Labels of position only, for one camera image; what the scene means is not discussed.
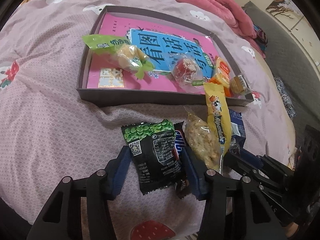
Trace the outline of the person's right hand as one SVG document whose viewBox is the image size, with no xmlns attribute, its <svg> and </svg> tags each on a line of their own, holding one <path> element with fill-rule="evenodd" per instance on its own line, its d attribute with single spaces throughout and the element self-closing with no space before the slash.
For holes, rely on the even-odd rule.
<svg viewBox="0 0 320 240">
<path fill-rule="evenodd" d="M 287 238 L 292 237 L 299 229 L 299 225 L 295 222 L 290 223 L 288 226 L 283 227 Z"/>
</svg>

